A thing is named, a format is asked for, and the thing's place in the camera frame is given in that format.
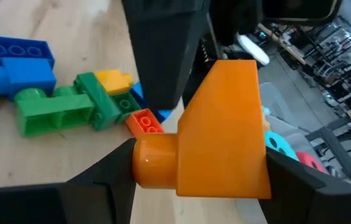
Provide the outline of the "tiny dark green brick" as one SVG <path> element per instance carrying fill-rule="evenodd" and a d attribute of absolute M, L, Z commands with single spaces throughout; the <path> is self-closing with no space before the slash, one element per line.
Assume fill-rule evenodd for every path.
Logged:
<path fill-rule="evenodd" d="M 120 116 L 116 120 L 117 123 L 123 123 L 132 113 L 141 109 L 140 105 L 129 91 L 111 95 L 111 98 L 114 100 L 117 108 L 120 110 Z"/>

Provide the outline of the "blue rounded toy block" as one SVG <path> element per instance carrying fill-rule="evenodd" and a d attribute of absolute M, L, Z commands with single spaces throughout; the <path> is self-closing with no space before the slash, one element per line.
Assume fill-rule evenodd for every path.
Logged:
<path fill-rule="evenodd" d="M 137 101 L 138 105 L 142 109 L 147 109 L 147 108 L 150 109 L 147 105 L 147 101 L 143 97 L 142 87 L 139 82 L 135 83 L 131 87 L 130 93 L 132 94 L 132 96 L 134 97 L 134 99 Z M 154 110 L 154 109 L 150 109 L 150 110 L 152 111 L 152 113 L 160 123 L 165 121 L 172 113 L 171 110 Z"/>

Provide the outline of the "orange sloped toy block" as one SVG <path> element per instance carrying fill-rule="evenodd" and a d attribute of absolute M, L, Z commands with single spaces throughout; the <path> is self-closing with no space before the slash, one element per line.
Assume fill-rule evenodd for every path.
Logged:
<path fill-rule="evenodd" d="M 215 62 L 176 133 L 138 137 L 133 177 L 143 188 L 185 197 L 269 199 L 256 62 Z"/>

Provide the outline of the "clear plastic container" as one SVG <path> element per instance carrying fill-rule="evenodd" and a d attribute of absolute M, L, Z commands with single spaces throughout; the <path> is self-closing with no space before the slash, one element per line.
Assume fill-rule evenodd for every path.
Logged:
<path fill-rule="evenodd" d="M 323 163 L 319 159 L 318 155 L 314 151 L 313 147 L 311 146 L 311 144 L 308 142 L 308 140 L 305 138 L 305 136 L 303 134 L 300 134 L 300 133 L 290 134 L 284 139 L 288 142 L 288 144 L 292 147 L 292 149 L 295 152 L 307 152 L 307 153 L 311 154 L 312 156 L 314 156 L 316 159 L 318 159 L 319 162 L 323 165 Z"/>

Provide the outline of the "red foam die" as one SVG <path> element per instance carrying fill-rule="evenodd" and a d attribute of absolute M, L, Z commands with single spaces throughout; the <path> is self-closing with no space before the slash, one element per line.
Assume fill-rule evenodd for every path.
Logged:
<path fill-rule="evenodd" d="M 316 169 L 320 172 L 323 172 L 325 174 L 328 174 L 327 170 L 324 168 L 324 166 L 319 162 L 318 159 L 316 159 L 314 156 L 307 152 L 296 152 L 297 158 L 299 159 L 300 163 L 311 167 L 313 169 Z"/>

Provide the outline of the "light green two-stud block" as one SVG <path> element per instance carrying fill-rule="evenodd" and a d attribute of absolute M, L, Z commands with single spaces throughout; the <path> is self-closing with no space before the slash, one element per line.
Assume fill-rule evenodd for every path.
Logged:
<path fill-rule="evenodd" d="M 95 109 L 92 100 L 73 86 L 61 86 L 47 96 L 39 88 L 28 88 L 14 97 L 17 127 L 24 137 L 87 125 Z"/>

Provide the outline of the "teal foam die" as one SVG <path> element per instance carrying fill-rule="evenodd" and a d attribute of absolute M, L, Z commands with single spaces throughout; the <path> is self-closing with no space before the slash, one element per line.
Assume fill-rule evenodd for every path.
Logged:
<path fill-rule="evenodd" d="M 265 131 L 264 139 L 266 147 L 269 147 L 277 152 L 280 152 L 281 154 L 284 154 L 285 156 L 299 161 L 295 151 L 282 136 L 272 131 Z"/>

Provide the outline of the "red-orange small brick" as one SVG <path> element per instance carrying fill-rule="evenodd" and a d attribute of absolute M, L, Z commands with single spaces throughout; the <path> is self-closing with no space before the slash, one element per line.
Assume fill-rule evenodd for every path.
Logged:
<path fill-rule="evenodd" d="M 125 121 L 128 129 L 135 138 L 144 133 L 163 133 L 160 122 L 150 109 L 143 109 L 132 113 Z"/>

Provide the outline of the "small yellow toy block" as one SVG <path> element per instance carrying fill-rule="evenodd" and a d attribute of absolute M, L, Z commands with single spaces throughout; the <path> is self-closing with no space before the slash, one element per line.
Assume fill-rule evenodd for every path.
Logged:
<path fill-rule="evenodd" d="M 108 95 L 116 95 L 129 91 L 134 85 L 132 76 L 120 70 L 101 70 L 94 72 Z"/>

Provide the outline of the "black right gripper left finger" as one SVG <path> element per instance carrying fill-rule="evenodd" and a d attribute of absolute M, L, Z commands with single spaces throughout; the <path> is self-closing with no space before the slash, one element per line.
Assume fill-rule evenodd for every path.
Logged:
<path fill-rule="evenodd" d="M 66 181 L 61 191 L 68 224 L 130 224 L 136 181 L 134 138 Z"/>

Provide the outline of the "light blue stud block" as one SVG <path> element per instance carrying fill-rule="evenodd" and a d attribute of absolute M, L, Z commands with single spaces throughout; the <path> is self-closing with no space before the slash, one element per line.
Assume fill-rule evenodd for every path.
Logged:
<path fill-rule="evenodd" d="M 47 59 L 2 58 L 0 59 L 0 97 L 12 100 L 27 88 L 38 88 L 51 95 L 57 79 Z"/>

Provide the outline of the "long dark green brick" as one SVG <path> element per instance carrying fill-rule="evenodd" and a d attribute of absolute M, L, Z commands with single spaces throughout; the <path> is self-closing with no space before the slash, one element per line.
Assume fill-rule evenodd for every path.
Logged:
<path fill-rule="evenodd" d="M 87 94 L 92 100 L 95 109 L 90 121 L 95 130 L 102 131 L 116 123 L 121 112 L 94 73 L 77 75 L 73 81 L 73 86 L 78 92 Z"/>

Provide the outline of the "white oblong object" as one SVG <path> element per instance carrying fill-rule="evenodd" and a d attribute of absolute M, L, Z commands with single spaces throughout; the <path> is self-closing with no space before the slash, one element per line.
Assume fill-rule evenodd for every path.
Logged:
<path fill-rule="evenodd" d="M 239 46 L 247 53 L 249 53 L 257 62 L 261 65 L 265 66 L 269 64 L 270 59 L 268 54 L 259 47 L 256 43 L 254 43 L 251 39 L 249 39 L 246 35 L 241 35 L 239 33 L 236 34 L 236 40 Z"/>

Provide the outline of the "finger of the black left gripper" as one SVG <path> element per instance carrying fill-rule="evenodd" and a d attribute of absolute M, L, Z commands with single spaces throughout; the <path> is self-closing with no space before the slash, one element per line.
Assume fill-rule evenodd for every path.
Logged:
<path fill-rule="evenodd" d="M 175 108 L 189 78 L 210 0 L 121 0 L 149 108 Z"/>
<path fill-rule="evenodd" d="M 206 18 L 204 31 L 199 40 L 189 79 L 182 94 L 183 106 L 186 108 L 204 78 L 218 59 L 222 59 L 211 18 Z"/>

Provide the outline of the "dark blue flat brick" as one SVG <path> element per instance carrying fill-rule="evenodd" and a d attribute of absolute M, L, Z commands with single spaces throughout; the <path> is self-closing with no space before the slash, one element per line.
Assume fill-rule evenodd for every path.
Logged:
<path fill-rule="evenodd" d="M 46 41 L 0 36 L 0 63 L 4 58 L 43 58 L 53 68 L 54 56 Z"/>

